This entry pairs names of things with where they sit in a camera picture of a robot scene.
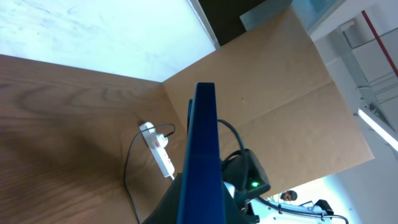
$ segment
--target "red pipe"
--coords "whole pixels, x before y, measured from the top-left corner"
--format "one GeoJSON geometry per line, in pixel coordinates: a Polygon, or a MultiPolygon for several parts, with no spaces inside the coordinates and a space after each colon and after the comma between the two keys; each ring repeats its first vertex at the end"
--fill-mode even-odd
{"type": "Polygon", "coordinates": [[[394,71],[394,73],[396,74],[396,76],[398,78],[398,69],[397,69],[396,65],[394,64],[394,62],[392,61],[390,55],[388,54],[386,47],[384,46],[383,42],[381,41],[379,34],[377,34],[376,29],[374,28],[371,20],[369,19],[368,15],[366,14],[365,10],[362,11],[362,15],[365,18],[366,22],[368,23],[368,26],[371,29],[371,31],[374,35],[374,38],[376,38],[377,42],[380,45],[381,50],[383,51],[384,55],[387,58],[387,61],[390,63],[392,70],[394,71]]]}

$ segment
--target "dark blue panel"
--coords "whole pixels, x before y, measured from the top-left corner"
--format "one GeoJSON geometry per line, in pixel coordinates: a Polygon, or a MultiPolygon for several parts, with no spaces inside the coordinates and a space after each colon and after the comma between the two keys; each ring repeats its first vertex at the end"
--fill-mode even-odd
{"type": "Polygon", "coordinates": [[[197,83],[177,224],[225,224],[214,83],[197,83]]]}

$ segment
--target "white plug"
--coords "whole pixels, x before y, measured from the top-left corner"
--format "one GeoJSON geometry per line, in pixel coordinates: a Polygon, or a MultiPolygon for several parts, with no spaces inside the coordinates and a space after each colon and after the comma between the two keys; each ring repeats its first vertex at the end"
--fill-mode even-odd
{"type": "Polygon", "coordinates": [[[150,151],[154,155],[163,176],[173,178],[175,168],[164,149],[164,147],[169,143],[169,139],[165,138],[163,134],[157,134],[153,127],[154,125],[151,122],[146,122],[145,124],[140,125],[139,129],[142,131],[142,135],[148,144],[150,151]]]}

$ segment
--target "green led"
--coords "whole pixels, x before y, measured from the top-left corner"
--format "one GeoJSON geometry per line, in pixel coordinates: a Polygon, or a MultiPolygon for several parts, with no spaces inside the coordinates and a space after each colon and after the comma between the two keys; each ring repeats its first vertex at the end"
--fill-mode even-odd
{"type": "Polygon", "coordinates": [[[259,182],[253,182],[253,183],[251,183],[251,185],[252,185],[253,187],[258,187],[258,186],[260,185],[260,183],[259,183],[259,182]]]}

